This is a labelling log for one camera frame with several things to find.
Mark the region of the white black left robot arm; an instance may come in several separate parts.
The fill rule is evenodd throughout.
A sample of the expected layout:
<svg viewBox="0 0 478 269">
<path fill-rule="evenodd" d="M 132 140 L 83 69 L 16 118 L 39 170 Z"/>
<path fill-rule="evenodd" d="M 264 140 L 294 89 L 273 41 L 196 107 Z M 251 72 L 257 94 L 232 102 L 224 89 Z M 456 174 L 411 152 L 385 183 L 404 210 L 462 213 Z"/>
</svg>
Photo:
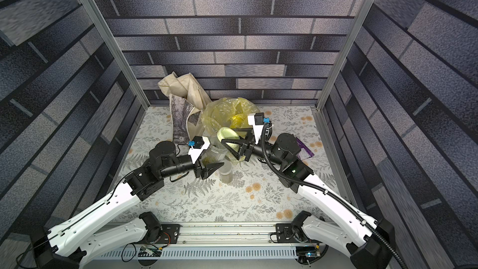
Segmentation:
<svg viewBox="0 0 478 269">
<path fill-rule="evenodd" d="M 188 145 L 188 153 L 179 156 L 173 142 L 158 143 L 143 165 L 128 173 L 104 198 L 47 232 L 33 232 L 31 242 L 37 268 L 79 269 L 115 248 L 135 243 L 155 244 L 167 236 L 151 212 L 105 232 L 99 230 L 160 190 L 165 178 L 191 171 L 195 177 L 207 179 L 222 167 L 222 163 L 201 163 L 202 153 L 210 146 L 208 138 L 197 136 Z"/>
</svg>

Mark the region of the clear jar of mung beans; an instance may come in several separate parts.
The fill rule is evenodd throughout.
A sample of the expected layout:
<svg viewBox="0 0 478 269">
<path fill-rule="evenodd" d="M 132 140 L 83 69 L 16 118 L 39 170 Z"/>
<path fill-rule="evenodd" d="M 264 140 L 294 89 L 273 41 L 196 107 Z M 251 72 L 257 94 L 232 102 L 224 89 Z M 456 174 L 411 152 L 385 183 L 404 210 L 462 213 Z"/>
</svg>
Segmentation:
<svg viewBox="0 0 478 269">
<path fill-rule="evenodd" d="M 229 152 L 226 147 L 219 142 L 219 139 L 216 136 L 209 137 L 209 141 L 210 146 L 202 155 L 202 164 L 204 166 L 223 162 L 226 154 Z"/>
</svg>

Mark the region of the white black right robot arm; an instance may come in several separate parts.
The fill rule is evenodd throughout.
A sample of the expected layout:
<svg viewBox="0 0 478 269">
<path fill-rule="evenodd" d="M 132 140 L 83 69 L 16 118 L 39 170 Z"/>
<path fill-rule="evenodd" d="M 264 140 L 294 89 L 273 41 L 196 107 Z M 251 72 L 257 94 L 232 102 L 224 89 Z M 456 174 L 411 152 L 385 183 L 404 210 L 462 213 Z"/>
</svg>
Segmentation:
<svg viewBox="0 0 478 269">
<path fill-rule="evenodd" d="M 333 224 L 302 211 L 292 222 L 297 241 L 318 241 L 348 256 L 357 269 L 385 269 L 393 259 L 395 229 L 387 220 L 377 220 L 344 200 L 324 183 L 298 157 L 301 148 L 293 134 L 282 133 L 269 143 L 271 128 L 265 134 L 254 128 L 242 130 L 244 137 L 219 137 L 236 159 L 262 159 L 286 188 L 320 208 Z"/>
</svg>

